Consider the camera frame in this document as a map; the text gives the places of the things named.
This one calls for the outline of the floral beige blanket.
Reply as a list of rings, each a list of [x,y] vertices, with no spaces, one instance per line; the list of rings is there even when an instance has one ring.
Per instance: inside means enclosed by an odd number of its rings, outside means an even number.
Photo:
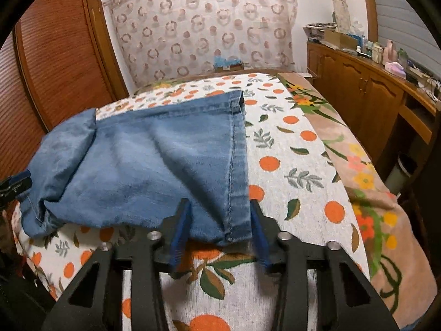
[[[437,296],[437,284],[409,217],[334,107],[297,73],[279,77],[322,140],[348,193],[373,286],[398,326],[412,330]]]

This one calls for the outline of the blue denim pants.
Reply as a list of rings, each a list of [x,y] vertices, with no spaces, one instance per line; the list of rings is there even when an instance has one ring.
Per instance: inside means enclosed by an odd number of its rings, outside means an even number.
[[[244,97],[240,90],[96,118],[92,109],[46,135],[20,195],[33,238],[67,223],[153,228],[189,199],[193,239],[251,236]]]

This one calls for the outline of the grey window roller shutter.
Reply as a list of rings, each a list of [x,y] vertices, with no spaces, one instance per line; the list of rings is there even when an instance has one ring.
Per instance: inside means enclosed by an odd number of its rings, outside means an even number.
[[[406,51],[439,54],[440,48],[424,22],[406,0],[375,0],[378,15],[378,40],[391,40]]]

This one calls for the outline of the circle pattern sheer curtain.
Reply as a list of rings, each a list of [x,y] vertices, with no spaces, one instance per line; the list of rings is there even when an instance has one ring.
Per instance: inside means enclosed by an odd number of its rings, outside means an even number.
[[[108,0],[115,34],[137,87],[214,72],[290,69],[297,0]]]

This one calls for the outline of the long wooden sideboard cabinet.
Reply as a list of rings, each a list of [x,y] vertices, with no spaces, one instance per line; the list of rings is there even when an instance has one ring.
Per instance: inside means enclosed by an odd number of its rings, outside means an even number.
[[[382,178],[400,157],[421,171],[440,125],[435,103],[420,88],[366,59],[307,44],[313,86],[337,110]]]

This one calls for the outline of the pink tissue pack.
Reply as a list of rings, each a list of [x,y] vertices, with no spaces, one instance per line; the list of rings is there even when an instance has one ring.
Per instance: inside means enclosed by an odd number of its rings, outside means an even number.
[[[387,71],[388,73],[391,73],[399,78],[406,79],[407,74],[405,72],[405,68],[401,66],[401,64],[398,63],[397,61],[386,62],[384,68],[385,71]]]

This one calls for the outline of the cardboard box on sideboard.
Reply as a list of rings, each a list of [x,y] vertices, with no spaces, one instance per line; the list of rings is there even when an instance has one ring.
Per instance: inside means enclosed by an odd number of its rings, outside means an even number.
[[[356,50],[358,46],[358,40],[352,38],[352,36],[331,30],[324,31],[323,41],[336,46],[338,49]]]

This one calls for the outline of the stack of papers on sideboard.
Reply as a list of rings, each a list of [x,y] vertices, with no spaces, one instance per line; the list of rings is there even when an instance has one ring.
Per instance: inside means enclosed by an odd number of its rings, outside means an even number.
[[[336,28],[335,22],[315,22],[305,25],[303,30],[309,40],[323,40],[326,31],[334,32]]]

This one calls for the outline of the orange print white bedsheet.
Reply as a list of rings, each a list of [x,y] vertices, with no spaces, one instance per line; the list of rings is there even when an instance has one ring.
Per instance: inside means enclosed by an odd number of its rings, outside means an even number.
[[[98,120],[240,90],[244,97],[249,201],[300,240],[338,241],[363,271],[365,249],[345,187],[323,142],[292,94],[264,73],[214,77],[154,90],[94,110]],[[22,228],[20,202],[13,213],[17,248],[54,298],[60,298],[101,243],[121,245],[149,228],[118,225],[97,229],[67,223],[33,238]],[[220,246],[190,237],[175,274],[161,276],[171,330],[268,330],[277,278],[265,275],[250,238]]]

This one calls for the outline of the small box with blue cloth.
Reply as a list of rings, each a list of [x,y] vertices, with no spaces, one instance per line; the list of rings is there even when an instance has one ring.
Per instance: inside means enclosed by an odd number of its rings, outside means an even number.
[[[239,58],[223,58],[221,56],[215,56],[213,68],[217,73],[237,71],[244,69],[244,63]]]

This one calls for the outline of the pink bottle on sideboard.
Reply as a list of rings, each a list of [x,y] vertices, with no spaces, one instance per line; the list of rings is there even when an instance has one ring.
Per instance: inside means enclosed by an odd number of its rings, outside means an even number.
[[[383,65],[386,65],[387,63],[396,62],[397,60],[398,60],[398,53],[396,51],[394,43],[392,40],[387,40],[386,46],[383,49]]]

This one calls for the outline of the brown louvered wardrobe door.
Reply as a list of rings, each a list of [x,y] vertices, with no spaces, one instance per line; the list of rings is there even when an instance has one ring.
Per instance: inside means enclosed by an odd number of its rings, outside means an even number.
[[[56,125],[128,97],[102,0],[35,0],[1,47],[1,178]]]

